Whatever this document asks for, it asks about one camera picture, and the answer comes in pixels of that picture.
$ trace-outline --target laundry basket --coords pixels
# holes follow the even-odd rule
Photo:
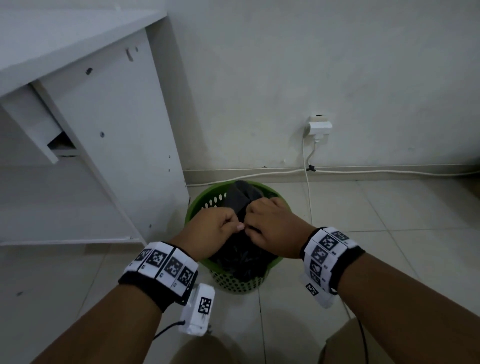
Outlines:
[[[252,186],[256,187],[257,189],[259,189],[265,197],[268,197],[268,198],[280,197],[283,199],[283,197],[280,196],[280,194],[277,191],[273,190],[270,187],[265,186],[264,184],[261,184],[258,182],[251,182],[251,181],[247,181],[247,182],[250,183]],[[195,201],[193,201],[192,204],[190,205],[187,211],[187,216],[185,217],[185,225],[187,225],[187,223],[201,209],[222,206],[223,205],[222,202],[225,200],[225,197],[227,196],[228,189],[230,185],[233,183],[235,183],[235,181],[219,183],[203,191],[195,199]],[[281,260],[282,258],[278,257],[268,265],[265,275],[263,277],[255,277],[248,282],[239,281],[238,279],[234,278],[233,275],[225,272],[218,264],[212,262],[209,259],[203,260],[201,263],[210,270],[210,273],[212,274],[213,279],[215,280],[215,282],[217,282],[220,285],[221,288],[231,293],[245,294],[253,291],[258,286],[260,286],[268,276],[268,273],[270,272],[270,270],[274,266],[276,266]]]

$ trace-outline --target person's left hand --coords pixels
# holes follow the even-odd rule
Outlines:
[[[182,248],[198,262],[211,257],[232,234],[244,228],[231,208],[204,208],[169,244]]]

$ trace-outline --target black cable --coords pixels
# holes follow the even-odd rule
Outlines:
[[[360,331],[361,331],[361,338],[363,340],[363,350],[365,351],[365,364],[369,364],[368,360],[368,348],[367,348],[367,340],[365,339],[365,333],[363,332],[363,326],[360,322],[360,320],[357,318],[359,325],[360,325]]]
[[[167,331],[169,328],[172,328],[174,326],[183,326],[185,324],[185,320],[183,321],[179,321],[179,322],[176,322],[174,324],[171,324],[170,326],[167,326],[166,328],[164,328],[162,331],[160,331],[158,334],[156,334],[153,338],[153,340],[155,340],[156,338],[158,338],[160,335],[162,335],[165,331]]]

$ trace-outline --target white wall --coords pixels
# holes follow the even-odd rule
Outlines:
[[[44,6],[69,4],[89,5]],[[149,37],[184,169],[299,166],[312,113],[334,125],[315,165],[479,160],[476,0],[169,0],[168,12]]]

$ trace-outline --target person's right arm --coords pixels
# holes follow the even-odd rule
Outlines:
[[[251,203],[245,225],[255,244],[286,258],[299,258],[315,230],[276,198]],[[480,317],[368,253],[345,270],[338,294],[395,363],[480,363]]]

